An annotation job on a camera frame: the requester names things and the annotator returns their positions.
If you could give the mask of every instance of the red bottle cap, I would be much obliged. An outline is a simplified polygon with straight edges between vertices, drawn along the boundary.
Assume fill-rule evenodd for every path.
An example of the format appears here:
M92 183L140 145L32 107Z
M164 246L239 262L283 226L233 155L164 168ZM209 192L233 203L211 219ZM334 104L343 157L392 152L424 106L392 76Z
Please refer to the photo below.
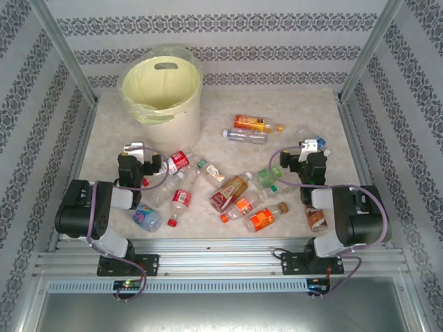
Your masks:
M169 219L168 226L171 226L171 227L177 226L177 221L174 219Z

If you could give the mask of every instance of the mounting plate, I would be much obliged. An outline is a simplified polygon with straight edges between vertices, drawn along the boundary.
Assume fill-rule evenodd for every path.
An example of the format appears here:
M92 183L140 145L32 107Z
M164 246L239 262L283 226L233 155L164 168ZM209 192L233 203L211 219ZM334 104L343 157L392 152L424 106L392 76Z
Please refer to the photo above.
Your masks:
M135 263L145 269L147 277L156 277L159 271L158 255L136 255ZM116 259L100 256L97 267L99 277L139 277L141 271Z

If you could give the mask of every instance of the plastic bucket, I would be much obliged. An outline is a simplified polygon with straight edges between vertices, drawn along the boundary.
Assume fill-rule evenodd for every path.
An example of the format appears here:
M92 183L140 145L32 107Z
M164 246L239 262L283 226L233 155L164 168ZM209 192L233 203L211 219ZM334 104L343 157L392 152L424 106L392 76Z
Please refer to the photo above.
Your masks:
M146 126L146 141L165 154L194 147L200 138L203 70L191 52L162 47L146 53L120 76L118 91Z

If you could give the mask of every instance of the orange bottle cap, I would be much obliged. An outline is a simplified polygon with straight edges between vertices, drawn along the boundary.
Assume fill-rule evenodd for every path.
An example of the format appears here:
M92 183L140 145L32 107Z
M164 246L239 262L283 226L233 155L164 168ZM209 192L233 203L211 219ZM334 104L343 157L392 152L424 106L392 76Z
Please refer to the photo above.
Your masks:
M229 220L229 218L228 218L225 214L222 214L222 215L220 216L220 219L221 219L221 221L223 221L224 223L227 223L228 220Z

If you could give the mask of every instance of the bottle label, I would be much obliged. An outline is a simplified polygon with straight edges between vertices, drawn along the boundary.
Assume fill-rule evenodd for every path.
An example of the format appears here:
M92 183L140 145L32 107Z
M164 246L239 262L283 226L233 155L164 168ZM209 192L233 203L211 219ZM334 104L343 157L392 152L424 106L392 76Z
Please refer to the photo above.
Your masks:
M273 166L272 171L275 174L275 176L277 176L278 178L281 178L282 172L278 169L277 166ZM258 182L264 188L269 187L270 185L272 185L275 182L275 180L276 180L275 176L273 174L271 174L269 169L263 169L262 171L258 172Z
M247 215L250 211L252 211L252 205L251 203L249 203L249 201L242 197L241 199L238 200L238 202L235 202L238 210L245 216Z
M149 213L153 212L147 205L141 205L132 215L132 220L136 222L137 225L141 226Z
M236 176L225 186L217 190L215 194L211 196L210 200L218 206L220 212L223 212L231 203L234 203L237 198L243 194L244 190L240 190L242 185L244 185L243 179L240 176Z
M264 119L252 118L250 116L235 116L234 128L263 131Z
M178 151L176 154L173 154L168 159L168 165L169 165L169 174L173 174L177 172L179 169L182 169L185 166L189 165L188 157L182 152Z
M192 195L189 192L186 192L184 190L177 190L174 194L174 197L172 198L173 202L179 202L186 206L189 206L189 203L191 202Z
M214 165L209 165L208 168L206 168L206 171L220 183L222 183L225 179Z
M264 209L257 212L253 216L249 217L255 227L255 231L258 232L263 228L271 225L274 222L274 217L269 209Z
M201 169L201 168L203 167L203 165L205 165L206 163L207 163L206 160L201 159L201 161L200 161L200 163L197 165L197 167L198 167L199 169Z

